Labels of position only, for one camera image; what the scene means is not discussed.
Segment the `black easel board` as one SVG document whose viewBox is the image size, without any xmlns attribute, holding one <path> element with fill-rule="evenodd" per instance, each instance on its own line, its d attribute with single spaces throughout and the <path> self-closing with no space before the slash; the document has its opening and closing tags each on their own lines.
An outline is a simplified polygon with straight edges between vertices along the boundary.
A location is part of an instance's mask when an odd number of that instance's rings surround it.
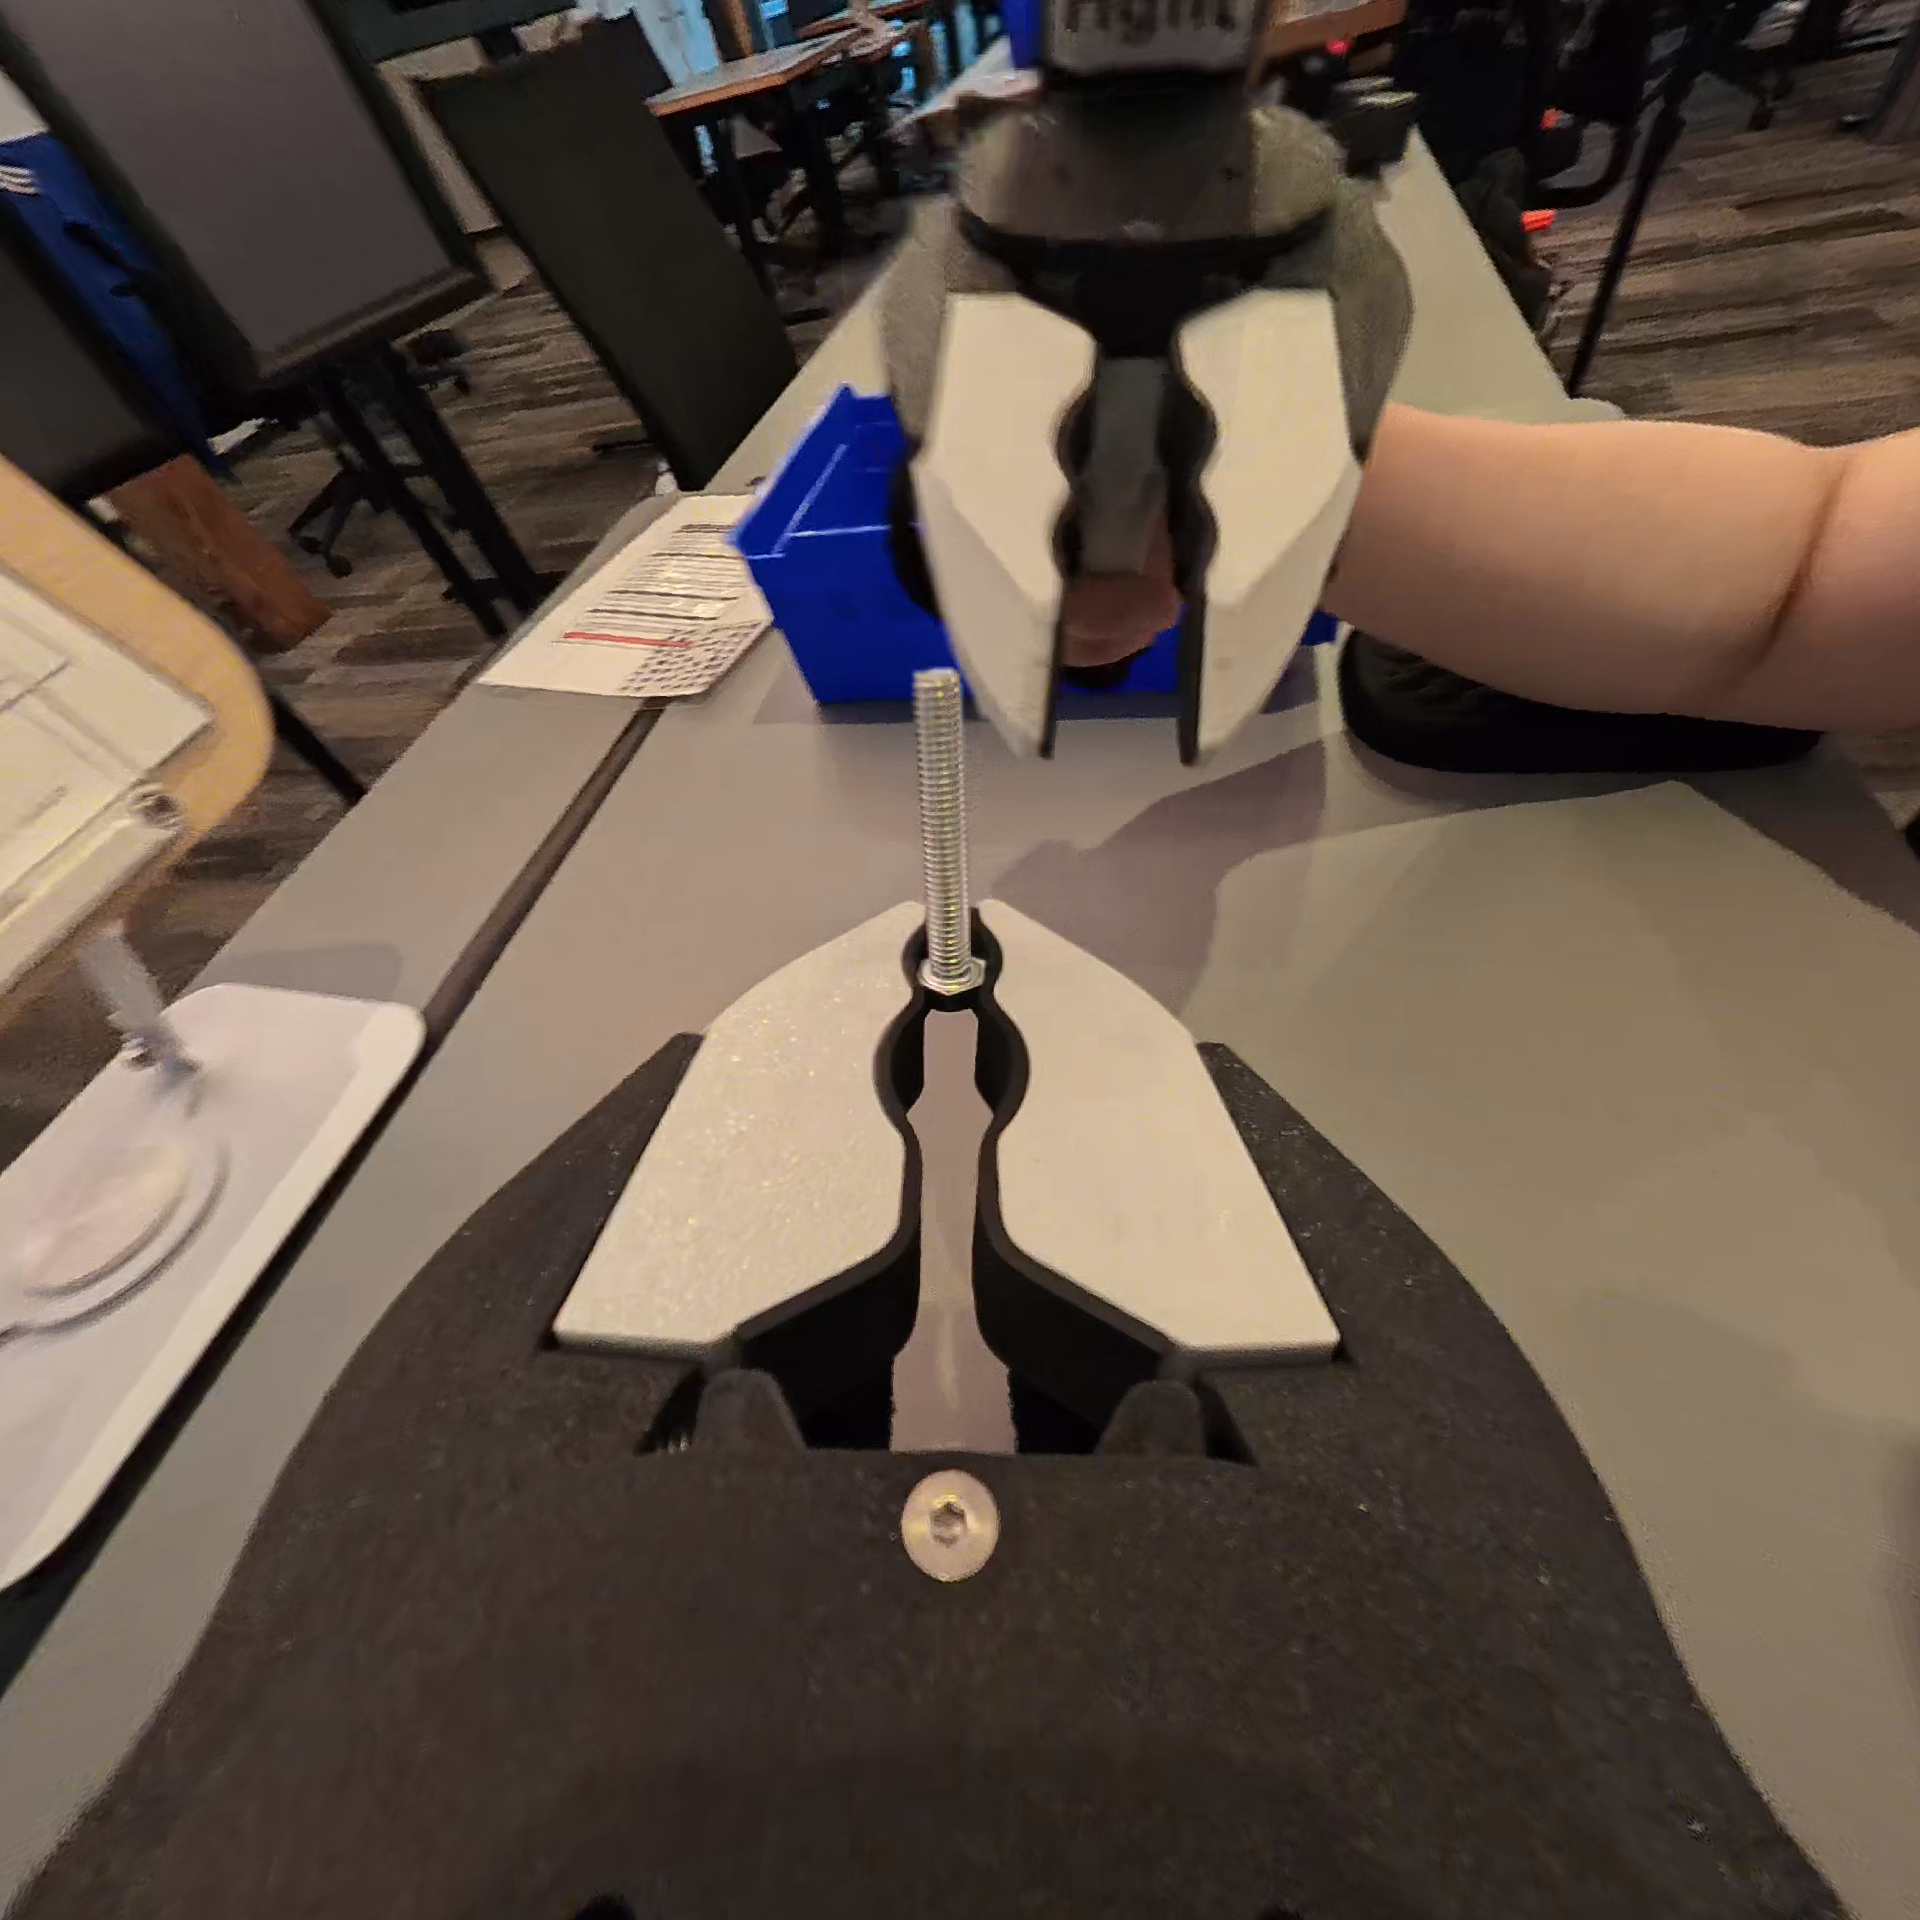
<svg viewBox="0 0 1920 1920">
<path fill-rule="evenodd" d="M 490 284 L 343 10 L 5 2 L 1 44 L 203 393 L 304 393 L 481 633 L 538 610 L 551 584 L 400 355 Z"/>
</svg>

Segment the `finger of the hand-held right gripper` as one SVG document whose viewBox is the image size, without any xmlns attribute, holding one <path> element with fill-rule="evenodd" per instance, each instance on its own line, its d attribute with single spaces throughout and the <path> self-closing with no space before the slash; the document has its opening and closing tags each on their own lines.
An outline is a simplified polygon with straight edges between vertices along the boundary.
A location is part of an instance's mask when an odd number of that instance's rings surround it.
<svg viewBox="0 0 1920 1920">
<path fill-rule="evenodd" d="M 910 466 L 951 655 L 1000 744 L 1023 759 L 1051 755 L 1071 500 L 1063 448 L 1094 369 L 1091 338 L 1043 306 L 953 296 Z"/>
<path fill-rule="evenodd" d="M 1200 764 L 1258 716 L 1288 672 L 1347 531 L 1360 458 L 1347 424 L 1335 303 L 1258 288 L 1174 338 L 1194 409 L 1183 576 L 1179 755 Z"/>
</svg>

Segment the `brown wooden block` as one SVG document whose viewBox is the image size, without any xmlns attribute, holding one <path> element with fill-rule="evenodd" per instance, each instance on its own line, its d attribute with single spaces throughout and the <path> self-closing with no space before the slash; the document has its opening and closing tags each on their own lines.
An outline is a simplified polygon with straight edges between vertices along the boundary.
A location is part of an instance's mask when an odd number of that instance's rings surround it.
<svg viewBox="0 0 1920 1920">
<path fill-rule="evenodd" d="M 179 456 L 102 494 L 138 558 L 253 657 L 318 635 L 328 608 L 217 479 Z"/>
</svg>

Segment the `wooden desk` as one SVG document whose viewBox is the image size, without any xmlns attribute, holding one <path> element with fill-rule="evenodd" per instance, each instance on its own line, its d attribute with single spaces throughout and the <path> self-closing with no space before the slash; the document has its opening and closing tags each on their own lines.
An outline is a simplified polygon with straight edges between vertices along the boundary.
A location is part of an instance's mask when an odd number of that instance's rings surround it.
<svg viewBox="0 0 1920 1920">
<path fill-rule="evenodd" d="M 878 97 L 878 74 L 906 49 L 910 33 L 898 20 L 865 20 L 839 27 L 782 51 L 734 60 L 707 78 L 667 88 L 646 102 L 646 110 L 665 126 L 686 124 L 704 130 L 711 142 L 713 171 L 719 182 L 725 227 L 730 228 L 758 288 L 775 291 L 773 251 L 760 243 L 745 177 L 737 167 L 730 124 L 737 116 L 768 112 L 775 116 L 785 146 L 800 161 L 806 207 L 819 234 L 819 255 L 840 257 L 848 248 L 848 210 L 823 130 L 818 102 L 834 89 L 856 89 L 864 120 L 856 128 L 869 137 L 865 153 L 879 185 L 893 182 L 886 148 L 886 110 Z"/>
</svg>

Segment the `blue plastic bin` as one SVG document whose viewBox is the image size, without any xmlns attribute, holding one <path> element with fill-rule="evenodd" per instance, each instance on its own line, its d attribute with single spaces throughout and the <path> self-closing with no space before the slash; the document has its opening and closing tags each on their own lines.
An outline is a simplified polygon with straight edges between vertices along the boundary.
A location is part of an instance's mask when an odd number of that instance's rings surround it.
<svg viewBox="0 0 1920 1920">
<path fill-rule="evenodd" d="M 904 704 L 919 672 L 960 667 L 895 569 L 904 460 L 893 403 L 839 385 L 730 534 L 818 706 Z"/>
</svg>

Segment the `white document stand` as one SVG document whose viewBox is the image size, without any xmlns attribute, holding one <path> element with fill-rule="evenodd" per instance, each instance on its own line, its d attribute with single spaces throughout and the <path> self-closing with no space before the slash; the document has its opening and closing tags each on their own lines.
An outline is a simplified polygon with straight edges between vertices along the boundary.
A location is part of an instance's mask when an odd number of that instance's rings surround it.
<svg viewBox="0 0 1920 1920">
<path fill-rule="evenodd" d="M 425 1043 L 387 1000 L 165 1003 L 119 931 L 79 964 L 122 1047 L 5 1171 L 7 1592 L 105 1499 Z"/>
</svg>

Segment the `printed instruction sheet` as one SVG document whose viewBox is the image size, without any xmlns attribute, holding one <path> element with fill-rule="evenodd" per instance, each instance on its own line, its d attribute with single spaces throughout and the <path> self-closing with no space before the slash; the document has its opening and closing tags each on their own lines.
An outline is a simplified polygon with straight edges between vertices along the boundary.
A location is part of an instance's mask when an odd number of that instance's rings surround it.
<svg viewBox="0 0 1920 1920">
<path fill-rule="evenodd" d="M 192 692 L 5 575 L 5 992 L 176 846 L 159 772 L 210 728 Z"/>
</svg>

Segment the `long thin silver bolt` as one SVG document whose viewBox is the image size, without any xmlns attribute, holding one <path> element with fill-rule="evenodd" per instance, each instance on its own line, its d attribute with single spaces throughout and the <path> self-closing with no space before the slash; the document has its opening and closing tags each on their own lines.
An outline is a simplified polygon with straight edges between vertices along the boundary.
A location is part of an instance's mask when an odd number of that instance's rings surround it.
<svg viewBox="0 0 1920 1920">
<path fill-rule="evenodd" d="M 978 991 L 985 967 L 971 932 L 966 695 L 954 671 L 914 676 L 912 721 L 923 898 L 919 978 L 927 995 L 960 1001 Z"/>
</svg>

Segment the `black wrist rest pad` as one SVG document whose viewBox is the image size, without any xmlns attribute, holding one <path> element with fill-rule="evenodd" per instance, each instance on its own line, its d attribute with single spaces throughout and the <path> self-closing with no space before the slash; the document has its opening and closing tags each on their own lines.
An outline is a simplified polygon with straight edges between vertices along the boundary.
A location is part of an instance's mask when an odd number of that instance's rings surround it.
<svg viewBox="0 0 1920 1920">
<path fill-rule="evenodd" d="M 1799 762 L 1822 739 L 1793 728 L 1542 704 L 1362 631 L 1345 639 L 1335 686 L 1345 732 L 1363 751 L 1434 776 L 1731 776 Z"/>
</svg>

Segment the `person's right forearm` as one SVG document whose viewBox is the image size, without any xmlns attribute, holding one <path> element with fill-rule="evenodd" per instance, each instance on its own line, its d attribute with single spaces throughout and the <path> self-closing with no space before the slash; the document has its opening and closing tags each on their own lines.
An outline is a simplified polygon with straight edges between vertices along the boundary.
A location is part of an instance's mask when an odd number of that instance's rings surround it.
<svg viewBox="0 0 1920 1920">
<path fill-rule="evenodd" d="M 1542 704 L 1915 730 L 1917 433 L 1813 448 L 1389 404 L 1323 610 Z"/>
</svg>

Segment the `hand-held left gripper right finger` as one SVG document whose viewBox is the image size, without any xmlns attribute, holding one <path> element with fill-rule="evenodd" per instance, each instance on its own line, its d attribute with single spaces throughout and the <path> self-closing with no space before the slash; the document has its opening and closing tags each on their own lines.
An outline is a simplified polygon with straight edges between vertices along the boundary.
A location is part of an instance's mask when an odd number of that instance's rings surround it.
<svg viewBox="0 0 1920 1920">
<path fill-rule="evenodd" d="M 1183 1023 L 1018 908 L 978 919 L 1006 1060 L 976 1177 L 992 1255 L 1166 1372 L 1329 1361 L 1335 1316 Z"/>
</svg>

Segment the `blue cloth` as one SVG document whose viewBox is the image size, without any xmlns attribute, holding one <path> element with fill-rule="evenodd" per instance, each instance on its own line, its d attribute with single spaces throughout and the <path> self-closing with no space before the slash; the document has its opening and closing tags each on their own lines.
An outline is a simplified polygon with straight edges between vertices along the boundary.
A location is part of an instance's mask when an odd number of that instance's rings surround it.
<svg viewBox="0 0 1920 1920">
<path fill-rule="evenodd" d="M 5 107 L 1 187 L 16 218 L 128 362 L 159 422 L 218 471 L 200 396 L 150 299 L 158 280 L 145 249 L 79 158 L 19 115 Z"/>
</svg>

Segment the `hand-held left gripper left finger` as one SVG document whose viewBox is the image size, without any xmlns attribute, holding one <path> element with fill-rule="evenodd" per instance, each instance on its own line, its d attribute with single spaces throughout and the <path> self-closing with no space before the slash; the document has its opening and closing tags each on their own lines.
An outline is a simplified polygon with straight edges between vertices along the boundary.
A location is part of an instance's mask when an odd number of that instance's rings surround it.
<svg viewBox="0 0 1920 1920">
<path fill-rule="evenodd" d="M 923 932 L 895 903 L 719 1014 L 553 1322 L 581 1352 L 704 1361 L 875 1263 L 904 1225 L 893 1050 Z"/>
</svg>

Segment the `printed paper sheet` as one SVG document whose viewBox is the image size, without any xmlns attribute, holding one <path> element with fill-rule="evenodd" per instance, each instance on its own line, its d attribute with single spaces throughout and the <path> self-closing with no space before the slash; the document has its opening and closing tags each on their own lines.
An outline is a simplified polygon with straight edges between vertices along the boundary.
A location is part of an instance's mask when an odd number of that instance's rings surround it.
<svg viewBox="0 0 1920 1920">
<path fill-rule="evenodd" d="M 480 672 L 485 688 L 704 697 L 775 626 L 734 544 L 751 494 L 672 497 Z"/>
</svg>

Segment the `black tripod stand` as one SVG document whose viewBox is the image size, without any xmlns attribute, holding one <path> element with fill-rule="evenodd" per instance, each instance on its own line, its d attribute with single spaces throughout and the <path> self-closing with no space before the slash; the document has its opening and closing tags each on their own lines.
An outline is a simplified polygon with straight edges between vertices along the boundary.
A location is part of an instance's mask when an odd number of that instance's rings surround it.
<svg viewBox="0 0 1920 1920">
<path fill-rule="evenodd" d="M 1646 126 L 1637 132 L 1637 158 L 1627 175 L 1624 200 L 1592 284 L 1589 314 L 1582 323 L 1575 353 L 1568 364 L 1566 396 L 1570 399 L 1582 399 L 1589 387 L 1601 335 L 1614 315 L 1627 263 L 1641 238 L 1641 225 L 1648 212 L 1653 190 L 1687 126 L 1688 97 L 1712 63 L 1713 41 L 1721 35 L 1723 12 L 1723 2 L 1682 4 L 1685 31 L 1671 51 L 1663 76 L 1653 89 L 1650 110 L 1641 116 Z"/>
</svg>

